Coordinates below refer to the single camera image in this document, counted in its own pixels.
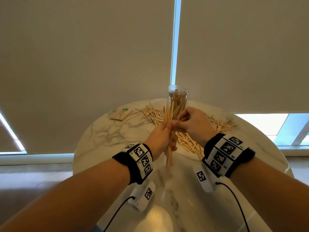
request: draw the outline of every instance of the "black cable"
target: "black cable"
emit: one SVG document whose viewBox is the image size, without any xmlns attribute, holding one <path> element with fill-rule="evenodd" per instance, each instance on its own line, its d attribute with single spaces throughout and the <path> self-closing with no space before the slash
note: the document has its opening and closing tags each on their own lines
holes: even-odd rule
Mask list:
<svg viewBox="0 0 309 232">
<path fill-rule="evenodd" d="M 248 230 L 248 232 L 250 232 L 249 226 L 248 226 L 247 221 L 246 221 L 246 218 L 245 218 L 245 215 L 243 214 L 243 210 L 241 209 L 240 203 L 238 202 L 238 199 L 236 198 L 236 195 L 234 194 L 234 192 L 230 189 L 230 187 L 228 187 L 228 186 L 227 186 L 226 184 L 224 184 L 224 183 L 216 182 L 216 185 L 224 185 L 224 186 L 226 186 L 226 187 L 230 190 L 230 192 L 232 192 L 232 194 L 234 195 L 234 197 L 235 197 L 235 199 L 236 199 L 236 201 L 237 201 L 237 203 L 238 203 L 238 206 L 239 206 L 239 208 L 240 208 L 241 214 L 243 215 L 243 220 L 245 221 L 247 230 Z"/>
<path fill-rule="evenodd" d="M 127 199 L 120 205 L 120 207 L 117 209 L 117 211 L 115 212 L 115 214 L 113 215 L 113 217 L 111 218 L 111 220 L 109 221 L 109 223 L 107 224 L 107 226 L 106 226 L 104 232 L 107 230 L 107 228 L 109 227 L 110 223 L 112 222 L 112 220 L 113 220 L 114 217 L 116 216 L 117 212 L 119 211 L 119 209 L 121 209 L 122 205 L 124 205 L 125 202 L 128 201 L 129 199 L 135 199 L 135 197 L 134 197 L 134 196 L 130 196 L 129 198 L 127 198 Z"/>
</svg>

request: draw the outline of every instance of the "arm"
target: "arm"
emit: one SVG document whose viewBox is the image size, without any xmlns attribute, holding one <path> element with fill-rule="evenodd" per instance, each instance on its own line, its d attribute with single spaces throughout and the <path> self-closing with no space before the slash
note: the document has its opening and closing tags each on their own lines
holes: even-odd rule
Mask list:
<svg viewBox="0 0 309 232">
<path fill-rule="evenodd" d="M 144 142 L 157 160 L 172 125 L 160 125 Z M 170 143 L 176 150 L 176 139 Z M 48 191 L 0 227 L 0 232 L 90 231 L 130 182 L 127 166 L 114 159 L 82 171 Z"/>
<path fill-rule="evenodd" d="M 200 145 L 217 134 L 208 117 L 187 107 L 173 122 L 176 131 L 187 132 Z M 240 164 L 230 177 L 273 231 L 307 231 L 309 187 L 254 157 Z"/>
<path fill-rule="evenodd" d="M 230 180 L 272 231 L 307 231 L 309 187 L 254 157 Z"/>
</svg>

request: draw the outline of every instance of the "jar of wooden sticks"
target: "jar of wooden sticks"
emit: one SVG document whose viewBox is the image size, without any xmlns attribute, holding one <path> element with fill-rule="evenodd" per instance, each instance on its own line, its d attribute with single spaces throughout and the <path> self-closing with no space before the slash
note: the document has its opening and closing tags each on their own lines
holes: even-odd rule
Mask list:
<svg viewBox="0 0 309 232">
<path fill-rule="evenodd" d="M 169 120 L 176 120 L 178 115 L 185 109 L 189 91 L 179 85 L 168 87 L 167 108 L 169 109 Z"/>
</svg>

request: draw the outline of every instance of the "white marble tabletop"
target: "white marble tabletop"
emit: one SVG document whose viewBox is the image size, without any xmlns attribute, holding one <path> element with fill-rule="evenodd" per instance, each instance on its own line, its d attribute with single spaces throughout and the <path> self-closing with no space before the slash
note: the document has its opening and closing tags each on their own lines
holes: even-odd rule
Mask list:
<svg viewBox="0 0 309 232">
<path fill-rule="evenodd" d="M 126 104 L 96 120 L 86 130 L 77 145 L 73 160 L 73 174 L 110 159 L 127 144 L 143 142 L 148 136 L 147 130 L 151 131 L 155 127 L 148 119 L 140 121 L 138 116 L 129 121 L 120 122 L 110 118 L 124 107 L 143 109 L 146 105 L 161 109 L 166 105 L 166 99 Z M 188 101 L 187 105 L 199 108 L 219 120 L 233 119 L 237 124 L 237 134 L 249 142 L 258 158 L 293 177 L 283 154 L 253 125 L 214 106 L 195 101 Z M 154 170 L 149 179 L 155 183 L 156 190 L 147 209 L 144 212 L 138 212 L 126 203 L 114 218 L 108 231 L 246 231 L 237 202 L 228 189 L 218 186 L 211 193 L 203 191 L 192 170 L 193 166 L 201 164 L 196 154 L 187 152 L 180 146 L 174 152 L 173 160 L 174 166 L 171 168 L 165 167 L 164 155 L 154 163 Z M 220 181 L 227 184 L 236 194 L 250 231 L 271 231 L 229 179 L 220 178 Z M 118 197 L 98 222 L 99 228 L 103 230 L 106 227 L 117 208 L 129 197 L 133 189 L 134 184 L 128 186 Z"/>
</svg>

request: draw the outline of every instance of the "hand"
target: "hand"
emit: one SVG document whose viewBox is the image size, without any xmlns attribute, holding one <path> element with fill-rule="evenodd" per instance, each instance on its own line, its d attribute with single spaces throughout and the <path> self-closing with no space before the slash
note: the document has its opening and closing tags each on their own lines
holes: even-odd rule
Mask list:
<svg viewBox="0 0 309 232">
<path fill-rule="evenodd" d="M 161 123 L 150 133 L 146 141 L 144 141 L 144 144 L 146 144 L 151 150 L 153 161 L 156 161 L 160 157 L 160 155 L 162 154 L 162 152 L 164 152 L 168 144 L 170 144 L 172 151 L 177 150 L 176 135 L 174 135 L 171 138 L 170 142 L 171 131 L 172 131 L 171 122 L 166 122 L 165 127 L 163 123 Z"/>
<path fill-rule="evenodd" d="M 218 132 L 212 126 L 207 115 L 200 109 L 187 107 L 180 114 L 178 121 L 172 121 L 173 128 L 178 132 L 188 133 L 202 147 Z"/>
</svg>

